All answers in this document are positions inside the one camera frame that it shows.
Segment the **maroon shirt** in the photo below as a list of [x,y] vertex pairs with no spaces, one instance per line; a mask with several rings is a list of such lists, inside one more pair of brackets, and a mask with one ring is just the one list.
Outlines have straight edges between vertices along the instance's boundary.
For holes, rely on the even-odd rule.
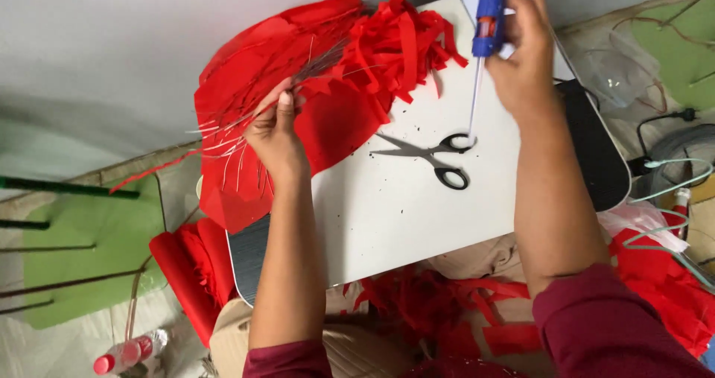
[[[562,377],[715,378],[609,265],[551,283],[533,303],[541,341]],[[331,377],[321,341],[248,352],[244,377]]]

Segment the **white table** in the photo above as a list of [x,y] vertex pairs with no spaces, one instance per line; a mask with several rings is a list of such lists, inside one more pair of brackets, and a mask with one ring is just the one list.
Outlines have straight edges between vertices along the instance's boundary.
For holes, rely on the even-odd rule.
[[[474,26],[461,0],[440,0],[419,8],[426,9],[454,24],[458,51],[472,58]],[[452,133],[465,133],[475,63],[470,61],[467,68],[450,63],[438,73],[440,99],[431,83],[417,86],[412,92],[412,105],[397,99],[390,113],[393,122],[382,126],[380,132],[421,147],[437,145]],[[555,76],[574,78],[558,50]],[[480,101],[476,146],[463,155],[436,155],[468,175],[470,186],[465,191],[443,186],[423,159],[369,156],[371,150],[396,148],[378,136],[372,136],[354,155],[313,178],[317,230],[325,244],[330,286],[514,230],[516,165],[521,144],[518,128],[499,102],[488,76],[484,78]]]

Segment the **green cable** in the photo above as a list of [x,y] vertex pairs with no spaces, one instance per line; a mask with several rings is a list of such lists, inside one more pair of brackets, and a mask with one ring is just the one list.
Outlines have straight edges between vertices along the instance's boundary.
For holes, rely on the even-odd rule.
[[[666,164],[666,163],[677,163],[677,162],[685,162],[685,161],[690,161],[690,162],[695,161],[695,162],[706,163],[706,164],[708,165],[708,171],[707,171],[707,172],[704,172],[703,174],[701,174],[701,175],[699,175],[699,176],[697,176],[697,177],[693,177],[693,178],[691,178],[690,180],[688,180],[688,181],[686,181],[686,182],[681,182],[681,183],[678,184],[678,185],[675,185],[675,186],[673,186],[673,187],[664,189],[663,191],[654,193],[653,195],[645,196],[645,197],[643,197],[643,198],[633,199],[633,200],[630,201],[630,203],[638,203],[638,202],[643,201],[643,200],[652,199],[652,198],[655,198],[655,197],[657,197],[657,196],[660,196],[660,195],[663,195],[663,194],[665,194],[665,193],[668,193],[668,192],[670,192],[670,191],[676,190],[676,189],[678,189],[678,188],[682,188],[682,187],[684,187],[685,185],[688,185],[688,184],[690,184],[690,183],[692,183],[692,182],[695,182],[695,181],[698,181],[698,180],[702,180],[703,178],[709,176],[709,175],[712,174],[712,172],[713,172],[713,165],[712,165],[710,162],[704,161],[704,160],[702,160],[702,159],[695,159],[695,158],[672,159],[672,160],[669,160],[669,161],[651,161],[651,162],[646,163],[645,166],[648,167],[648,168],[656,168],[656,167],[659,167],[659,166],[661,166],[661,165],[663,165],[663,164]],[[682,264],[683,266],[685,266],[685,267],[693,274],[693,276],[695,276],[696,279],[698,279],[698,281],[700,281],[700,283],[702,283],[705,287],[708,287],[709,289],[715,289],[715,286],[714,286],[712,283],[710,283],[710,281],[709,281],[705,276],[703,276],[702,273],[700,273],[700,271],[698,271],[697,269],[695,269],[689,262],[687,262],[687,260],[685,260],[685,258],[683,257],[683,255],[681,255],[681,254],[679,254],[679,253],[677,253],[677,252],[671,251],[671,250],[669,250],[669,249],[667,249],[667,248],[665,248],[665,247],[663,247],[663,246],[630,245],[630,243],[632,243],[632,242],[634,242],[634,241],[637,241],[637,240],[639,240],[640,238],[643,238],[643,237],[648,236],[648,235],[650,235],[650,234],[659,233],[659,232],[661,232],[661,231],[675,230],[676,228],[683,228],[683,227],[685,227],[685,226],[688,226],[688,224],[690,224],[690,218],[688,218],[688,217],[685,216],[685,215],[681,215],[680,213],[674,212],[674,211],[672,211],[672,210],[666,210],[666,209],[658,209],[658,210],[660,210],[661,212],[670,213],[671,215],[675,215],[675,216],[677,216],[677,217],[683,218],[683,219],[684,219],[684,222],[683,222],[683,223],[680,223],[680,224],[677,225],[677,226],[658,227],[658,228],[654,228],[653,230],[646,231],[645,233],[640,233],[639,235],[637,235],[637,236],[635,236],[635,237],[631,237],[631,238],[629,238],[628,240],[625,240],[625,241],[623,242],[623,247],[626,248],[626,249],[648,249],[648,250],[652,250],[652,251],[653,251],[653,250],[655,250],[655,251],[665,251],[665,252],[671,254],[673,257],[675,257],[675,259],[677,259],[677,260],[680,262],[680,264]]]

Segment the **red bottle cap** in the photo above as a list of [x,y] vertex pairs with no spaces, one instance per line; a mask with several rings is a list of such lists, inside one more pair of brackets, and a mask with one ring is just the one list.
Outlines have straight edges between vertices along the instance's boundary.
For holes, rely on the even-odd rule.
[[103,355],[94,362],[94,372],[97,375],[107,374],[114,368],[114,363],[115,361],[113,356]]

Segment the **metal rod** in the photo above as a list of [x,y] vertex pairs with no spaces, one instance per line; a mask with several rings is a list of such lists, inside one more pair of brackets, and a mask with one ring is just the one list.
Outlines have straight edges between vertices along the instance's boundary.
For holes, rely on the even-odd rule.
[[706,80],[712,78],[713,76],[715,76],[715,71],[710,72],[709,74],[707,74],[707,75],[705,75],[705,76],[699,78],[698,80],[695,80],[695,81],[691,82],[691,84],[688,85],[688,86],[689,86],[690,88],[692,88],[693,86],[699,84],[700,82],[705,82]]
[[658,27],[663,27],[663,26],[668,26],[668,25],[670,25],[671,22],[673,22],[677,17],[679,17],[680,15],[683,15],[683,14],[685,13],[685,11],[687,11],[687,10],[690,9],[690,8],[692,8],[693,5],[697,4],[697,3],[700,2],[700,1],[702,1],[702,0],[692,0],[692,1],[690,1],[683,9],[681,9],[680,11],[678,11],[677,14],[675,14],[675,15],[673,15],[672,17],[669,17],[669,18],[667,18],[666,20],[664,20],[663,22],[659,23],[659,24],[658,24]]
[[68,282],[52,283],[52,284],[46,284],[44,286],[35,286],[35,287],[28,287],[28,288],[20,289],[20,290],[5,291],[3,293],[0,293],[0,299],[7,299],[9,297],[14,297],[14,296],[24,296],[25,294],[40,293],[42,291],[64,289],[65,287],[80,286],[82,284],[87,284],[87,283],[101,282],[103,280],[109,280],[109,279],[114,279],[114,278],[118,278],[118,277],[136,275],[137,273],[144,272],[145,269],[146,268],[139,268],[139,269],[135,269],[134,271],[110,273],[108,275],[95,276],[95,277],[86,278],[86,279],[71,280]]
[[0,220],[0,228],[21,228],[23,230],[47,230],[49,221]]
[[28,309],[33,309],[33,308],[40,308],[43,306],[50,306],[52,304],[54,304],[54,300],[48,300],[48,301],[44,301],[41,303],[35,303],[35,304],[26,305],[26,306],[19,306],[19,307],[10,308],[10,309],[0,309],[0,315],[14,314],[16,312],[26,311]]
[[13,253],[31,253],[31,252],[52,252],[52,251],[83,251],[88,249],[95,249],[96,244],[93,245],[74,245],[67,247],[18,247],[18,248],[0,248],[0,254],[13,254]]
[[105,196],[108,198],[137,199],[138,191],[116,190],[109,194],[109,188],[96,187],[93,185],[70,184],[68,182],[51,182],[27,180],[25,178],[0,176],[0,188],[27,190],[27,191],[49,191],[54,193],[73,193],[76,195]]

